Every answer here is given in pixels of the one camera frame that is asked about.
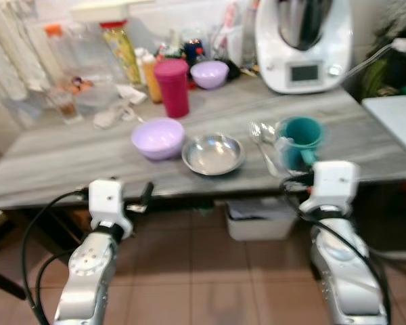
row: white wall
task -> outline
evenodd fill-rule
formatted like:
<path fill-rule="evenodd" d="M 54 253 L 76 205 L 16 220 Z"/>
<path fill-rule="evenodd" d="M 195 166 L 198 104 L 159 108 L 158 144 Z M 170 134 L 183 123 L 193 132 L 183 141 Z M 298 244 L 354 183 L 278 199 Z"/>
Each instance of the white wall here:
<path fill-rule="evenodd" d="M 360 62 L 374 41 L 376 22 L 390 0 L 351 0 L 354 20 L 355 61 Z M 82 0 L 35 0 L 39 20 L 44 22 L 69 19 L 68 8 Z M 151 50 L 167 40 L 170 28 L 218 24 L 228 0 L 155 0 L 130 7 L 129 34 L 135 46 Z M 249 0 L 238 0 L 243 8 Z M 12 116 L 0 108 L 0 154 L 4 153 L 21 132 Z"/>

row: purple bowl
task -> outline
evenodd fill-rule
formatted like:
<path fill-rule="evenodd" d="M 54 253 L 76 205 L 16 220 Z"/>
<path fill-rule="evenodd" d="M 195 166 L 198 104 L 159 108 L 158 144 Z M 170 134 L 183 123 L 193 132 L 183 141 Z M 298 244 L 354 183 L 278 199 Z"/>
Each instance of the purple bowl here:
<path fill-rule="evenodd" d="M 152 160 L 178 156 L 184 139 L 182 124 L 171 118 L 149 120 L 138 126 L 131 136 L 134 146 Z"/>
<path fill-rule="evenodd" d="M 205 61 L 191 68 L 192 79 L 201 88 L 214 89 L 224 85 L 229 67 L 220 61 Z"/>

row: white kitchen appliance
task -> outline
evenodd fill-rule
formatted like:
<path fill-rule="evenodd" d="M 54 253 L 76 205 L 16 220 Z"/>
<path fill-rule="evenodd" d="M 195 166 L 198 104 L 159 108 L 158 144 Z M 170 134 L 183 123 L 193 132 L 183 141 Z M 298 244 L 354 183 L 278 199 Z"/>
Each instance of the white kitchen appliance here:
<path fill-rule="evenodd" d="M 278 93 L 315 93 L 339 85 L 352 56 L 349 0 L 261 0 L 258 65 Z"/>

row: clear glass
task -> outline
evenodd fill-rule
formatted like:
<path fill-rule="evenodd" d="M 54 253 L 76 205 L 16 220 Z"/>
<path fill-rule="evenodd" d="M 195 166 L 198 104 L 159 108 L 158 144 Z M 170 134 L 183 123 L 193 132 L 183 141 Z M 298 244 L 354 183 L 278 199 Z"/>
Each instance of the clear glass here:
<path fill-rule="evenodd" d="M 48 98 L 54 108 L 62 115 L 66 124 L 73 124 L 83 119 L 74 105 L 74 96 L 71 91 L 65 89 L 53 89 Z"/>

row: yellow bottle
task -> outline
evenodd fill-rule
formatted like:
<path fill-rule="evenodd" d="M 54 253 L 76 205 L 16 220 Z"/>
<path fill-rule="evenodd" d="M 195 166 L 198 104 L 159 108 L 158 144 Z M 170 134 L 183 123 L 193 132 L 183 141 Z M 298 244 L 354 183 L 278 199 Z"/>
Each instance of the yellow bottle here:
<path fill-rule="evenodd" d="M 141 79 L 134 47 L 125 32 L 126 23 L 126 20 L 123 22 L 103 22 L 101 27 L 104 30 L 104 39 L 127 74 L 129 81 L 134 86 L 138 86 L 141 84 Z"/>
<path fill-rule="evenodd" d="M 141 62 L 143 64 L 143 71 L 148 84 L 149 94 L 153 103 L 160 103 L 162 101 L 161 89 L 156 80 L 154 69 L 156 65 L 155 57 L 152 54 L 146 54 Z"/>

